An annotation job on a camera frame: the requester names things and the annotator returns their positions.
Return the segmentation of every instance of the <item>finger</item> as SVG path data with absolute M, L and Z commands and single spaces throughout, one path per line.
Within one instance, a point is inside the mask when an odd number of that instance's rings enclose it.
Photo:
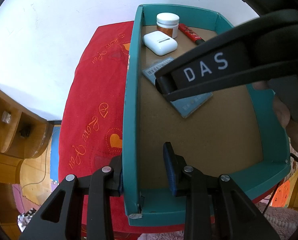
M 254 82 L 254 83 L 252 83 L 252 86 L 255 90 L 269 89 L 268 83 L 266 81 Z
M 286 132 L 290 137 L 291 146 L 298 152 L 298 123 L 290 119 Z
M 286 128 L 290 120 L 290 111 L 288 107 L 275 95 L 273 98 L 272 108 L 281 126 Z

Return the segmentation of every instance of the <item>silver screw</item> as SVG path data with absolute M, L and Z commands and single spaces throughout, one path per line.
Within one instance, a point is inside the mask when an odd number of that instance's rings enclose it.
M 222 174 L 220 178 L 221 178 L 222 181 L 229 181 L 230 180 L 230 177 L 227 174 Z
M 69 174 L 66 176 L 66 180 L 67 181 L 72 181 L 74 179 L 74 175 L 73 174 Z
M 101 170 L 102 170 L 102 172 L 107 173 L 107 172 L 111 171 L 111 167 L 110 166 L 105 166 Z
M 186 171 L 186 172 L 192 172 L 193 171 L 193 167 L 187 165 L 187 166 L 184 167 L 184 171 Z

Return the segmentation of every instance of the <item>blue card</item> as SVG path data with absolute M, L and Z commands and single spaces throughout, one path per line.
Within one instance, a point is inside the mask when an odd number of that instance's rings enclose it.
M 172 57 L 168 57 L 152 65 L 151 67 L 144 69 L 142 73 L 154 85 L 154 82 L 156 80 L 154 73 L 159 69 L 161 69 L 163 66 L 167 65 L 172 60 L 173 60 Z M 204 102 L 206 102 L 211 97 L 212 97 L 212 93 L 205 93 L 205 94 L 196 95 L 188 98 L 178 99 L 170 103 L 173 105 L 175 109 L 177 109 L 177 111 L 181 114 L 183 118 L 187 118 L 196 109 L 198 109 L 199 106 L 201 106 Z

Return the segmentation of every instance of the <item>white letter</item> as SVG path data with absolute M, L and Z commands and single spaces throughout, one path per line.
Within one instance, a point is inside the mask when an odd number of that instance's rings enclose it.
M 222 52 L 218 52 L 215 55 L 215 62 L 217 63 L 224 63 L 224 65 L 222 67 L 218 67 L 218 69 L 225 69 L 226 67 L 228 67 L 228 61 L 226 61 L 225 59 L 218 59 L 218 56 L 222 56 L 223 53 Z
M 192 78 L 189 77 L 187 71 L 190 71 L 191 72 Z M 186 77 L 187 77 L 187 79 L 188 79 L 189 82 L 192 81 L 192 80 L 194 80 L 196 78 L 196 76 L 194 75 L 193 70 L 191 68 L 189 68 L 189 67 L 184 69 L 184 73 L 186 74 Z
M 207 65 L 201 61 L 200 62 L 200 69 L 201 69 L 201 76 L 204 76 L 204 73 L 208 72 L 209 74 L 212 74 L 211 70 L 207 67 Z

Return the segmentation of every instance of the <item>white wall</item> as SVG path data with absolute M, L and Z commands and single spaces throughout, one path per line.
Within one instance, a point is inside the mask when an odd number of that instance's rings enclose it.
M 257 17 L 241 0 L 5 0 L 0 88 L 38 115 L 62 119 L 74 70 L 96 28 L 133 20 L 144 3 L 207 8 L 234 25 Z

